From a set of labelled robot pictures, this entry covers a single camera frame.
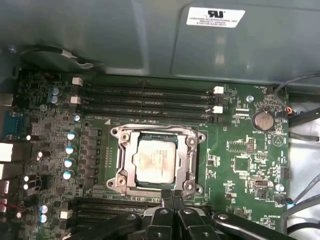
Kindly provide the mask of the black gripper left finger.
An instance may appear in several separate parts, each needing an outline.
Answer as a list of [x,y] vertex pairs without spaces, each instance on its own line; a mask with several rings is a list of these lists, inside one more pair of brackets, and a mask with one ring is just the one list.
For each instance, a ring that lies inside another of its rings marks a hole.
[[161,191],[160,207],[145,210],[143,215],[123,212],[88,230],[67,236],[67,240],[171,240],[173,236],[173,191]]

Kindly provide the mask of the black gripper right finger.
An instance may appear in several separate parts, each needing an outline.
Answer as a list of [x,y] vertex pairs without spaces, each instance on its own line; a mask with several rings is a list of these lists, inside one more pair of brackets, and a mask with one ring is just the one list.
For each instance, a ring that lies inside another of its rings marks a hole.
[[209,219],[199,208],[186,207],[182,190],[173,191],[173,205],[183,240],[291,240],[292,237],[232,213]]

